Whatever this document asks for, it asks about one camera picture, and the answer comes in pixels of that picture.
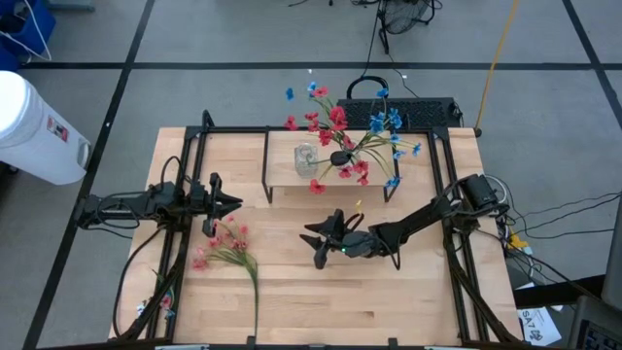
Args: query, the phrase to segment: flower bouquet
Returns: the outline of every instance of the flower bouquet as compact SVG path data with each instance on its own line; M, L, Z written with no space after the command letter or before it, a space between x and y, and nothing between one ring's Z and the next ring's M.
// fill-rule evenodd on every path
M319 112L310 112L304 115L308 130L318 133L322 146L335 142L340 148L340 151L333 152L329 159L307 160L308 164L330 162L330 165L318 179L311 180L309 191L317 194L323 193L326 190L326 186L322 185L320 181L333 167L339 171L339 177L343 179L351 178L353 173L359 174L357 182L362 186L366 186L369 183L367 180L369 164L361 159L361 154L369 155L378 163L387 176L386 188L397 187L401 178L396 176L395 168L392 166L393 162L389 162L376 148L390 145L393 149L393 158L399 160L407 153L404 148L412 150L413 156L418 156L421 152L421 143L415 144L404 141L397 134L397 130L402 127L402 121L397 109L391 108L387 112L386 98L389 95L389 91L383 88L376 93L376 96L382 100L384 112L378 112L376 116L370 116L369 129L360 140L352 139L346 133L348 121L345 110L341 106L335 106L328 98L327 87L317 87L314 82L308 86L307 91L309 99L317 103L322 112L322 117L320 117ZM288 88L286 91L286 96L288 100L294 99L294 92L291 88ZM298 130L295 116L288 116L284 127L289 130ZM391 131L390 136L385 137L381 135L384 131Z
M259 320L259 268L257 261L246 250L248 247L247 235L249 228L246 225L239 226L233 216L226 218L226 224L222 221L214 223L216 235L208 240L208 247L197 248L196 257L192 260L192 268L204 270L209 261L221 261L233 263L246 268L253 281L255 290L255 337Z

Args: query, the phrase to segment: artificial flower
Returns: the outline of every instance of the artificial flower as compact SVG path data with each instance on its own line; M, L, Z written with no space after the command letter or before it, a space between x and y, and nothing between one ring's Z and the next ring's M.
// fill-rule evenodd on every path
M367 186L369 184L369 181L367 180L367 175L369 173L368 172L364 172L363 175L361 175L361 178L359 178L359 180L357 180L358 183L361 184L361 186Z
M320 143L326 146L332 140L332 130L320 130Z
M412 148L412 155L416 157L419 155L420 152L421 152L421 142L416 144L415 147Z
M285 96L288 98L288 101L292 101L294 99L294 90L290 87L285 91Z
M294 131L298 129L298 125L295 124L294 116L289 116L288 120L283 124L283 126L288 128L290 131Z
M352 140L350 140L350 136L348 136L348 135L343 135L343 145L348 150L354 150L355 148L357 148L357 145L355 145L354 142L352 142Z
M339 171L339 177L342 179L349 179L350 177L352 177L352 174L350 173L350 171L352 171L351 166L344 166Z
M332 126L332 129L335 131L345 130L348 127L348 122L345 119L337 120Z
M378 97L387 97L389 95L389 90L387 88L383 88L376 92L376 96Z
M320 185L320 183L316 179L311 180L311 183L309 184L309 191L311 193L322 194L326 190L326 185Z
M406 151L397 151L393 154L393 159L398 160L401 156L405 154L406 154Z
M311 121L309 123L309 131L311 132L320 131L320 121L318 121L317 119Z
M197 271L202 271L207 268L207 259L205 258L194 258L192 259L192 268Z
M399 137L399 135L397 135L396 133L392 133L391 134L391 142L397 143L399 141L401 141L401 138Z
M330 117L328 117L333 123L337 123L338 121L346 119L346 111L343 110L343 107L336 106L332 107L330 110Z
M382 121L379 120L372 120L369 123L369 131L371 131L372 133L380 133L382 131L385 130L385 125Z
M326 97L328 95L328 87L320 87L313 91L314 97Z
M310 113L305 114L304 118L311 122L315 120L316 118L318 118L319 115L320 114L318 114L318 112L310 112Z
M399 185L399 180L401 180L400 177L394 176L392 179L389 179L389 181L387 181L387 183L385 184L385 188L396 188L397 185Z
M364 172L366 173L367 171L369 171L369 163L364 160L357 161L354 164L354 171L358 172L359 174L363 174Z

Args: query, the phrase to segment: wooden platform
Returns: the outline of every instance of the wooden platform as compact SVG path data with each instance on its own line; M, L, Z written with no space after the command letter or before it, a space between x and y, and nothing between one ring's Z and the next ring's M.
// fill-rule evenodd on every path
M348 136L357 143L365 135L365 131L348 131ZM389 132L381 134L389 137ZM294 149L303 143L309 143L318 148L318 160L329 159L330 154L340 151L339 145L334 142L326 146L320 144L318 133L308 131L270 131L267 153L267 165L265 174L265 184L268 187L309 187L309 179L302 179L295 172ZM389 163L391 171L395 174L393 166L393 152L390 145L374 148ZM362 160L369 163L369 174L367 180L369 186L384 186L388 177L382 170L378 162L367 153L359 153ZM318 164L318 173L314 177L318 179L320 175L329 167L329 162ZM349 179L339 177L339 171L333 167L327 175L320 181L327 186L360 186L357 183L356 174Z
M149 183L157 183L164 161L181 152L183 135L182 128L160 130ZM435 195L427 141L417 135L405 137L421 142L422 153L400 161L403 180L391 202L384 203L377 192L353 192L353 188L328 187L326 193L315 195L306 188L291 187L275 189L279 200L272 205L260 184L264 134L208 137L203 181L217 171L224 191L244 198L243 208L234 216L250 227L249 250L259 262L258 343L371 345L387 344L388 337L397 337L400 345L459 344L440 224L411 236L402 246L401 271L388 258L349 259L339 253L330 253L326 268L317 270L312 249L298 237L305 232L304 224L324 220L335 207L352 214L359 199L365 212L361 228L399 220L427 204ZM451 137L458 176L481 172L472 130L452 129ZM445 169L444 159L441 166ZM173 179L175 171L170 166L166 178ZM191 266L194 249L207 243L202 220L196 218L193 224L187 266ZM481 224L485 230L495 229L490 219ZM141 225L132 250L154 230L153 224ZM145 248L127 272L120 309L122 330L136 317L136 306L154 291L156 279L150 268L157 269L163 236ZM471 243L482 296L508 329L522 338L499 242L473 234ZM471 338L477 338L468 297L466 308ZM163 321L158 324L157 333L163 334ZM217 262L206 271L188 267L174 340L239 344L252 333L253 287L246 271Z

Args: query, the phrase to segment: floor tile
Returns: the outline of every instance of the floor tile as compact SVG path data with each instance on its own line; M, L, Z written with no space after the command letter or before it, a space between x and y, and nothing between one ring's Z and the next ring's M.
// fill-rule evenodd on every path
M55 62L125 62L146 0L93 0L94 12L54 11Z
M598 6L589 0L572 1L574 8L602 63L622 62L622 37L616 35L622 29L619 14L622 3L603 0Z
M30 70L23 74L63 118L94 140L118 71ZM21 348L79 188L80 183L56 187L20 172L3 192L0 338L7 349ZM73 287L78 292L81 285Z
M138 61L290 62L365 61L374 6L336 1L160 0L152 13ZM390 35L397 61L490 62L511 2L445 0L429 25ZM182 18L176 22L172 18ZM388 61L377 36L373 61ZM585 62L561 2L523 1L501 61Z

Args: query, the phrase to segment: black metal frame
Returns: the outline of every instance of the black metal frame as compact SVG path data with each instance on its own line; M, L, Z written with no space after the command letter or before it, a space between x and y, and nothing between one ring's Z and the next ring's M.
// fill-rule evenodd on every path
M362 127L350 127L348 128L349 130L366 130L365 128ZM269 139L270 139L270 131L285 131L287 130L286 128L282 127L282 126L266 126L264 129L264 134L265 134L265 139L263 141L263 166L261 167L261 185L263 186L263 191L265 192L265 197L268 200L268 203L272 204L272 195L274 193L274 188L273 187L268 187L265 183L265 172L267 171L267 160L268 160L268 146L269 146ZM396 176L399 177L399 165L397 164L397 160L394 159L393 161L393 165L394 165L394 169L396 172ZM391 189L391 192L388 192L387 188L383 188L383 195L385 198L385 203L388 203L389 200L391 200L391 197L393 197L393 193L396 192L397 187L399 187L399 184L397 184L396 187Z
M272 189L268 190L268 187L265 184L265 167L266 167L265 154L266 154L266 149L268 146L269 131L270 130L285 130L285 128L284 127L271 127L271 126L265 126L265 127L263 126L214 126L209 116L206 116L205 114L203 116L203 120L204 120L204 125L188 126L186 129L186 133L184 137L184 146L183 146L182 154L181 154L182 166L180 166L180 169L178 171L176 187L181 187L183 185L184 176L187 172L186 168L188 166L188 160L190 158L190 145L194 139L198 139L198 148L197 148L197 152L195 155L195 163L194 163L194 170L192 171L192 179L198 180L200 178L201 166L204 160L204 150L205 150L205 145L206 145L206 139L209 133L212 133L212 134L219 134L219 133L262 134L263 133L265 135L265 141L264 141L264 162L263 162L263 171L262 171L262 184L263 184L263 188L265 190L267 199L268 201L270 201L271 196L272 196ZM454 160L453 160L453 154L452 154L451 144L450 144L450 139L449 139L449 132L447 128L446 127L413 128L409 130L404 130L402 133L426 135L428 144L429 144L430 155L432 159L432 173L434 177L434 185L435 185L437 194L441 194L444 187L443 187L443 181L442 181L442 175L441 175L441 169L440 169L440 162L438 159L438 150L436 147L437 141L440 141L440 143L442 144L444 155L447 158L446 163L447 163L447 170L448 170L450 182L457 180L456 167L455 167ZM395 189L393 189L391 193L388 194L388 197L390 198L394 192L395 192ZM182 225L182 228L183 228L181 230L182 239L181 239L181 244L179 246L179 252L178 252L177 259L174 262L173 267L171 267L171 269L168 270L167 266L170 263L170 257L172 255L172 249L173 249L173 237L176 234L176 232L171 229L166 232L166 236L164 239L164 245L162 248L162 256L160 259L159 270L158 270L158 273L160 273L161 275L166 275L170 273L177 274L177 277L173 280L173 283L172 283L172 288L174 289L175 295L178 296L175 300L175 303L171 306L171 309L175 313L177 313L180 299L181 299L181 288L182 288L182 282L183 282L182 278L184 274L186 256L188 253L189 241L190 241L191 218L190 216L188 216L187 218L183 218L183 220L185 220L186 223ZM450 269L451 269L451 266L452 265L455 266L456 263L460 265L457 255L456 255L456 249L453 243L454 231L453 231L450 220L444 220L442 222L442 226L443 226L443 240L444 240L443 244L447 252L448 260L450 263ZM472 251L471 251L470 244L468 242L468 238L462 236L462 239L463 239L462 251L463 251L463 254L465 255L465 267L466 267L466 271L468 275L468 282L470 282L471 284L470 286L468 286L468 289L466 289L466 291L473 297L479 294L479 289L477 286L477 277L476 277L476 272L475 272L475 265L474 265L474 261L472 258ZM465 301L463 297L464 286L461 285L461 281L460 281L461 277L462 275L460 274L458 275L456 275L455 273L451 274L451 285L452 285L452 290L453 290L453 295L454 295L454 303L456 306L458 328L460 331L459 338L461 339L463 346L468 346L468 345L473 345L473 344L477 344L478 346L482 346L482 345L492 346L494 344L500 345L499 343L487 343L489 340L488 340L488 335L487 335L487 330L486 330L486 323L480 311L477 309L475 309L475 316L476 316L476 321L477 321L479 341L470 340L470 336L468 332L468 319L467 319L467 313L466 313L466 308L465 308ZM160 283L156 283L155 290L157 292L161 291L162 288L163 286L160 285ZM157 312L152 312L151 314L147 316L147 318L149 319L148 320L149 323L147 325L146 339L144 340L136 340L135 338L134 339L113 339L110 342L64 346L64 347L57 347L54 349L67 349L67 350L69 349L72 349L72 350L125 349L125 348L154 349L155 346L171 345L173 344L176 317L172 317L168 319L167 325L166 325L165 337L156 338L156 327L157 327L157 317L159 314L159 306L156 306L156 311ZM210 344L209 348L210 349L232 349L232 348L236 348L236 349L239 349L239 348L305 349L306 350L306 349L313 348L313 346L312 345L256 345L255 338L253 336L249 336L246 345ZM345 350L345 349L355 349L355 348L360 349L361 347L360 346L330 346L329 348ZM397 339L389 338L388 347L387 346L365 346L364 348L365 349L423 349L423 346L399 346L397 344Z

